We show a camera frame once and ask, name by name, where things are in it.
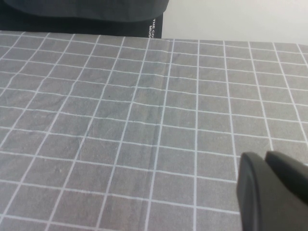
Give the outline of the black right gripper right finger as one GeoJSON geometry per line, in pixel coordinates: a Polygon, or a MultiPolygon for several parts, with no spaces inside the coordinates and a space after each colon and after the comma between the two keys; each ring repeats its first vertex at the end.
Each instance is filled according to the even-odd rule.
{"type": "Polygon", "coordinates": [[[303,202],[308,201],[308,167],[278,151],[267,151],[265,162],[285,187],[303,202]]]}

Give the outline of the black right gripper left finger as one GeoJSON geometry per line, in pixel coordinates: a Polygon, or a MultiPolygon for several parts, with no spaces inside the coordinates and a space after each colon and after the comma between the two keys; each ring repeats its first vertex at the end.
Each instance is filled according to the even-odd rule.
{"type": "Polygon", "coordinates": [[[241,155],[237,198],[244,231],[308,229],[308,202],[291,193],[256,153],[241,155]]]}

